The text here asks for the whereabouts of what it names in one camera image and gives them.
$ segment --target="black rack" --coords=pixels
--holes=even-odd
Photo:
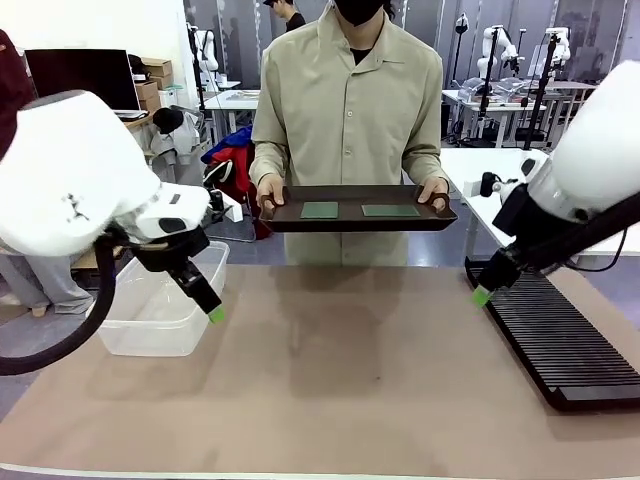
[[[477,287],[484,261],[465,261]],[[549,404],[560,411],[640,408],[640,375],[541,275],[523,273],[487,309]]]

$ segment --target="green square plate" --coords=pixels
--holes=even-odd
[[[338,202],[305,202],[300,218],[307,220],[335,220]]]
[[[419,217],[420,212],[413,205],[363,205],[365,217]]]

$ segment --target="plastic bin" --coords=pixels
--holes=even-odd
[[[220,295],[227,273],[229,246],[211,245],[193,258]],[[116,293],[98,335],[114,355],[183,357],[191,354],[209,318],[167,273],[147,271],[132,260],[117,277]]]

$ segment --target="black shirt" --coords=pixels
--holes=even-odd
[[[300,12],[296,12],[293,17],[291,17],[291,20],[287,22],[287,32],[295,30],[296,28],[304,27],[306,24],[307,22],[305,22],[302,14]]]
[[[355,48],[352,48],[351,52],[353,53],[353,58],[356,61],[356,65],[358,65],[362,60],[367,58],[367,55],[369,55],[369,53],[371,53],[371,49],[369,49],[369,50],[356,50]]]

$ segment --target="black tray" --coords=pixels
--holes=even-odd
[[[422,187],[413,185],[285,187],[285,204],[275,210],[265,207],[265,201],[270,197],[260,199],[260,220],[274,232],[435,232],[444,230],[458,219],[449,207],[448,195],[435,194],[425,205],[417,202],[421,192]],[[440,213],[430,206],[437,198],[446,203]],[[306,202],[337,202],[338,218],[300,218]],[[363,205],[413,205],[420,216],[366,217]]]
[[[465,261],[474,287],[486,262]],[[545,277],[523,273],[487,309],[549,404],[560,411],[640,408],[640,375]]]

